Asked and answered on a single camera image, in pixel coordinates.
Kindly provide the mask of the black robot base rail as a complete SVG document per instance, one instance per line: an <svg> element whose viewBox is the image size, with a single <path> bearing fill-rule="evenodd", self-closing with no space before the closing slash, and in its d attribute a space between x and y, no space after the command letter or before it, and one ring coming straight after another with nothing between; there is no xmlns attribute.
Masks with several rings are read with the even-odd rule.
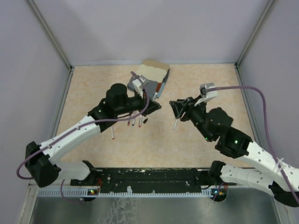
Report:
<svg viewBox="0 0 299 224"><path fill-rule="evenodd" d="M202 193L222 180L200 168L96 168L85 180L71 180L71 186L94 186L100 193L188 194Z"/></svg>

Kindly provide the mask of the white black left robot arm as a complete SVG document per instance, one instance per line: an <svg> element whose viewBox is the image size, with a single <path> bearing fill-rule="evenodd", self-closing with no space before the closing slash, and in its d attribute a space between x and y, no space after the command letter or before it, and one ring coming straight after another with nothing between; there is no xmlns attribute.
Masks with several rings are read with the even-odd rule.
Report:
<svg viewBox="0 0 299 224"><path fill-rule="evenodd" d="M88 161L66 163L61 159L85 140L119 122L120 115L138 112L147 116L161 108L145 91L129 97L124 84L113 84L106 91L106 97L73 127L40 144L29 143L25 151L25 168L40 188L58 180L79 180L92 185L97 180L97 173L92 171L93 166Z"/></svg>

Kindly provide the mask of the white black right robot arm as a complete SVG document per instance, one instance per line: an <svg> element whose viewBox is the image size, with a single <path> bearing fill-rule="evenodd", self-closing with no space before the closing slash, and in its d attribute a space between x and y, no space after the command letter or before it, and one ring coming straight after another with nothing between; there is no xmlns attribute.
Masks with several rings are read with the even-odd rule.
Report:
<svg viewBox="0 0 299 224"><path fill-rule="evenodd" d="M193 98L170 101L169 104L176 119L191 121L207 142L216 142L215 149L221 154L253 167L250 171L214 161L208 176L211 183L249 186L273 196L284 205L298 207L298 168L275 158L250 136L232 127L233 118L220 107L207 111L206 102L196 103Z"/></svg>

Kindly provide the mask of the white red-end marker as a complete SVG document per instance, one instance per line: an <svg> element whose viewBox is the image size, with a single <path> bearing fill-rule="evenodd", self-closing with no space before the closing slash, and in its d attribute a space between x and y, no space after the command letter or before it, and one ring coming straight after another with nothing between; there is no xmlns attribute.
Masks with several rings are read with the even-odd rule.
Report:
<svg viewBox="0 0 299 224"><path fill-rule="evenodd" d="M139 118L138 127L141 127L141 125L142 125L142 116L140 116L140 118Z"/></svg>

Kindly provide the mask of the small white red-end pen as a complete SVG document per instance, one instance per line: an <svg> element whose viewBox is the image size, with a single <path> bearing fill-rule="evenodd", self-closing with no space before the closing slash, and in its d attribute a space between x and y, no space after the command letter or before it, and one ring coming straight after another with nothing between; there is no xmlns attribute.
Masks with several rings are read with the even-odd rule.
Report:
<svg viewBox="0 0 299 224"><path fill-rule="evenodd" d="M111 136L112 136L112 139L114 140L114 130L112 127L111 127Z"/></svg>

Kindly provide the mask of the brown marker cap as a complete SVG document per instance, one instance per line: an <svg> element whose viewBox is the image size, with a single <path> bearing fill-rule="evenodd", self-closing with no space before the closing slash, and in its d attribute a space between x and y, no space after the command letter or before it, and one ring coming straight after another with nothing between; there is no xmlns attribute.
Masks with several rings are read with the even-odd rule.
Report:
<svg viewBox="0 0 299 224"><path fill-rule="evenodd" d="M159 93L162 83L158 83L156 87L156 93Z"/></svg>

